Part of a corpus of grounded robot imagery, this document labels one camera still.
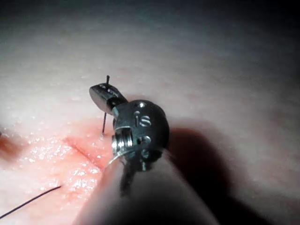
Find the silver metal part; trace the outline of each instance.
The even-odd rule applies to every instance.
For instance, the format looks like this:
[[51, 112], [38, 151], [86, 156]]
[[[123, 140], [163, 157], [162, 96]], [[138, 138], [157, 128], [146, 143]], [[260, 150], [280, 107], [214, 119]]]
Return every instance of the silver metal part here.
[[131, 157], [147, 161], [155, 158], [149, 149], [166, 148], [169, 124], [161, 107], [147, 100], [128, 102], [108, 83], [92, 86], [90, 96], [100, 110], [114, 117], [112, 152], [115, 158], [132, 151]]
[[151, 101], [135, 100], [116, 106], [114, 110], [119, 112], [114, 122], [116, 134], [112, 137], [114, 156], [134, 147], [142, 150], [167, 146], [169, 124], [158, 105]]
[[128, 102], [118, 89], [107, 83], [90, 87], [90, 97], [100, 110], [110, 115], [115, 106]]

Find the surgical needle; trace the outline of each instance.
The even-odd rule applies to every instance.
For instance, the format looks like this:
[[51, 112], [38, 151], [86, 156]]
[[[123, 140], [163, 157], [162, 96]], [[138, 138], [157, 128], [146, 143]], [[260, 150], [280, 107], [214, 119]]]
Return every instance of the surgical needle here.
[[30, 203], [30, 202], [32, 202], [32, 201], [34, 201], [34, 200], [36, 200], [36, 199], [42, 197], [43, 195], [48, 194], [49, 192], [52, 192], [52, 191], [54, 191], [54, 190], [56, 190], [56, 189], [58, 189], [58, 188], [61, 188], [61, 186], [51, 188], [50, 190], [45, 191], [45, 192], [41, 193], [40, 195], [35, 196], [34, 198], [31, 198], [31, 199], [28, 200], [27, 202], [25, 202], [25, 203], [19, 205], [18, 207], [15, 207], [15, 208], [12, 209], [11, 211], [9, 211], [9, 212], [3, 214], [2, 216], [0, 216], [0, 219], [2, 219], [2, 218], [4, 218], [4, 217], [8, 216], [9, 214], [13, 213], [14, 211], [17, 211], [18, 209], [22, 208], [23, 206], [27, 205], [28, 203]]
[[[106, 91], [108, 90], [108, 82], [109, 82], [109, 75], [106, 76]], [[106, 114], [104, 113], [104, 120], [103, 120], [103, 127], [102, 127], [102, 137], [104, 135], [104, 129], [105, 129], [105, 122], [106, 122]]]

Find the skin surface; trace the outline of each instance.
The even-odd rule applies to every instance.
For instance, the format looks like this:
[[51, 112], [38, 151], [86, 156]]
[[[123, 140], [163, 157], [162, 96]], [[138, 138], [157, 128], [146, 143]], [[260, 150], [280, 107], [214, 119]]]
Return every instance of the skin surface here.
[[299, 35], [293, 15], [203, 1], [3, 5], [0, 224], [73, 222], [111, 158], [89, 87], [161, 106], [184, 177], [230, 224], [300, 223]]

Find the suture needle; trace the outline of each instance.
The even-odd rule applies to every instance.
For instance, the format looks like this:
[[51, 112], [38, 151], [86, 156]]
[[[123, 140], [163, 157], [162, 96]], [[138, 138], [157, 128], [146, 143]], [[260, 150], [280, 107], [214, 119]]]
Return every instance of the suture needle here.
[[29, 201], [27, 201], [27, 202], [25, 202], [25, 203], [19, 205], [18, 207], [14, 208], [13, 210], [11, 210], [11, 211], [9, 211], [9, 212], [3, 214], [2, 216], [0, 216], [0, 219], [2, 219], [2, 218], [4, 218], [4, 217], [8, 216], [9, 214], [13, 213], [14, 211], [17, 211], [18, 209], [22, 208], [23, 206], [27, 205], [28, 203], [30, 203], [30, 202], [32, 202], [32, 201], [34, 201], [34, 200], [36, 200], [36, 199], [42, 197], [43, 195], [48, 194], [49, 192], [52, 192], [52, 191], [54, 191], [54, 190], [56, 190], [56, 189], [58, 189], [58, 188], [61, 188], [61, 186], [54, 187], [54, 188], [52, 188], [52, 189], [50, 189], [50, 190], [48, 190], [48, 191], [45, 191], [45, 192], [41, 193], [41, 194], [38, 195], [38, 196], [35, 196], [34, 198], [31, 198]]
[[[109, 83], [109, 75], [106, 76], [106, 90], [108, 90], [108, 83]], [[105, 122], [106, 122], [106, 114], [104, 113], [104, 119], [103, 119], [103, 127], [102, 127], [102, 135], [104, 135], [104, 129], [105, 129]]]

